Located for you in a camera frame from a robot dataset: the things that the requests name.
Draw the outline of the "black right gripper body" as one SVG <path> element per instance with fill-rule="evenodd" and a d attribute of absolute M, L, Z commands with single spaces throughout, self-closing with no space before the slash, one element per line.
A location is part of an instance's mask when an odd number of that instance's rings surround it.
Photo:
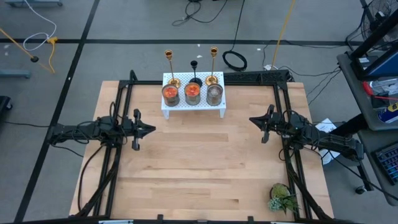
<path fill-rule="evenodd" d="M 261 142 L 264 144 L 268 142 L 271 131 L 277 133 L 279 136 L 286 134 L 287 123 L 282 119 L 279 113 L 274 111 L 274 109 L 274 105 L 269 105 L 261 121 L 261 130 L 264 132 Z"/>

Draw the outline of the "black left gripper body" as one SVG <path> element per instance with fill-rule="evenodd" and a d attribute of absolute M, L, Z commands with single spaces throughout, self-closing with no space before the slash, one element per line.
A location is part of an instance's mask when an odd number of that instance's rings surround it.
<path fill-rule="evenodd" d="M 132 136 L 132 149 L 135 151 L 140 150 L 139 138 L 141 138 L 139 129 L 141 128 L 141 112 L 138 109 L 133 111 L 133 119 L 127 116 L 123 117 L 122 129 L 126 136 Z"/>

